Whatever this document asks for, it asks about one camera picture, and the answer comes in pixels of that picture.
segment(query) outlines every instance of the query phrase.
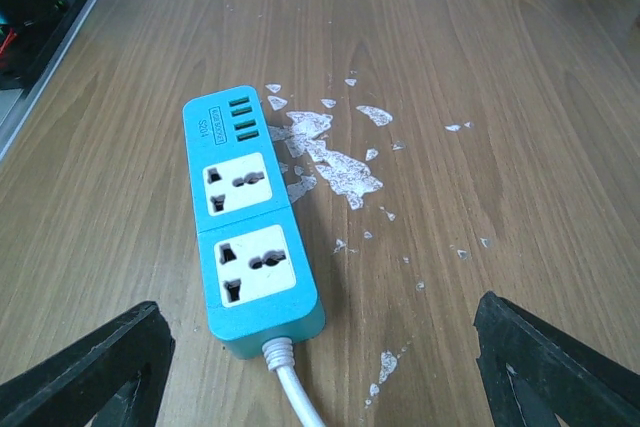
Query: power cord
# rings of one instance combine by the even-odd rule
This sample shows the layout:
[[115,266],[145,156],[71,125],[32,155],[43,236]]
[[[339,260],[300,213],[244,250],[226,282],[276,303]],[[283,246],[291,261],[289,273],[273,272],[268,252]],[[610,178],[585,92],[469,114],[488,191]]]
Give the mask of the power cord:
[[279,337],[270,340],[262,346],[262,352],[267,361],[267,368],[271,372],[276,371],[291,407],[298,415],[302,425],[304,427],[325,427],[293,368],[296,363],[293,358],[291,339]]

